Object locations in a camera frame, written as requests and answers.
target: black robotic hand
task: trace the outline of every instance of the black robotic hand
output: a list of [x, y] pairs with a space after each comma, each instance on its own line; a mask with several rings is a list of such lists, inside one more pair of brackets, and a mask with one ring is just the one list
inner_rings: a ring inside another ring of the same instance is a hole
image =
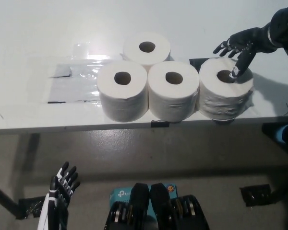
[[236, 66], [229, 75], [235, 81], [246, 71], [256, 53], [272, 53], [281, 47], [288, 47], [288, 7], [277, 11], [271, 22], [263, 28], [256, 27], [230, 36], [213, 53], [222, 50], [220, 56], [223, 57], [230, 52], [230, 58], [240, 53]]
[[68, 162], [60, 168], [58, 174], [51, 178], [49, 193], [46, 195], [42, 208], [38, 230], [66, 230], [68, 205], [80, 182], [75, 182], [78, 173], [72, 167], [67, 173]]

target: concrete floor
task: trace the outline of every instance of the concrete floor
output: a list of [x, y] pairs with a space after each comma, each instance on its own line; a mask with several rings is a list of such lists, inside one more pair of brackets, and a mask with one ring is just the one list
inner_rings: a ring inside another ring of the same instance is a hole
[[[69, 161], [82, 185], [69, 207], [69, 229], [103, 229], [109, 194], [135, 182], [176, 183], [199, 200], [211, 230], [288, 230], [288, 197], [246, 208], [240, 187], [278, 186], [288, 155], [260, 125], [104, 130], [0, 136], [0, 188], [14, 200], [43, 196], [50, 177]], [[34, 230], [38, 219], [15, 220], [0, 206], [0, 230]]]

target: toilet paper roll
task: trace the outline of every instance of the toilet paper roll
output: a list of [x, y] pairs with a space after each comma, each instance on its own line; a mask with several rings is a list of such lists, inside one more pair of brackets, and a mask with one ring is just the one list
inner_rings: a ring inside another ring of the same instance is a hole
[[170, 59], [168, 40], [156, 33], [142, 32], [126, 40], [123, 58], [141, 64], [147, 72], [159, 62]]
[[136, 120], [148, 109], [147, 72], [137, 63], [116, 61], [102, 67], [97, 87], [103, 111], [114, 121]]
[[179, 122], [193, 114], [198, 89], [198, 72], [191, 65], [167, 61], [149, 70], [149, 108], [161, 120]]
[[252, 72], [247, 69], [235, 83], [221, 81], [236, 62], [230, 58], [212, 58], [200, 69], [199, 111], [213, 120], [231, 120], [243, 113], [253, 92]]

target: blue box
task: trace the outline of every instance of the blue box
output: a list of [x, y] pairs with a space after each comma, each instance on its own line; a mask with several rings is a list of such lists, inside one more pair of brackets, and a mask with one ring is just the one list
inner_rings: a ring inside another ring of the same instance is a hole
[[[175, 184], [163, 184], [165, 188], [167, 188], [169, 197], [176, 198], [177, 197], [177, 188]], [[110, 195], [110, 207], [114, 204], [116, 201], [122, 201], [122, 202], [129, 202], [130, 192], [132, 190], [132, 187], [125, 187], [125, 188], [116, 188], [112, 191]], [[149, 206], [147, 210], [147, 221], [156, 221], [156, 215], [154, 213], [152, 202], [149, 199]]]

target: roll hole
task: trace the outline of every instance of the roll hole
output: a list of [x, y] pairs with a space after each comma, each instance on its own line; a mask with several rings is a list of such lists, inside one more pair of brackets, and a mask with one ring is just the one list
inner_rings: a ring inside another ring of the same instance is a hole
[[178, 85], [182, 83], [182, 75], [176, 72], [168, 72], [165, 75], [165, 79], [167, 80], [168, 83], [173, 84], [173, 85]]
[[114, 76], [114, 81], [118, 85], [128, 85], [131, 81], [131, 76], [127, 72], [118, 72]]
[[156, 47], [156, 45], [154, 43], [152, 43], [152, 42], [142, 42], [139, 45], [140, 50], [145, 52], [145, 53], [153, 52], [155, 47]]
[[230, 75], [230, 71], [229, 70], [221, 70], [219, 73], [217, 73], [217, 78], [224, 82], [224, 83], [234, 83], [235, 80], [233, 78], [231, 78]]

